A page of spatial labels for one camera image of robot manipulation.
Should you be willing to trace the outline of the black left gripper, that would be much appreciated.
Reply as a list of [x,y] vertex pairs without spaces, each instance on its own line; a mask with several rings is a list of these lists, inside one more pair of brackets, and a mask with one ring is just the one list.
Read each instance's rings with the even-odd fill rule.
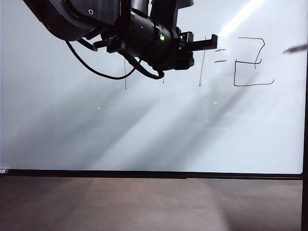
[[155,38],[149,49],[149,66],[154,70],[187,70],[194,65],[192,51],[217,48],[216,34],[212,34],[208,40],[194,41],[190,51],[185,47],[193,41],[193,32],[181,32],[178,27],[173,30],[160,24],[155,26]]

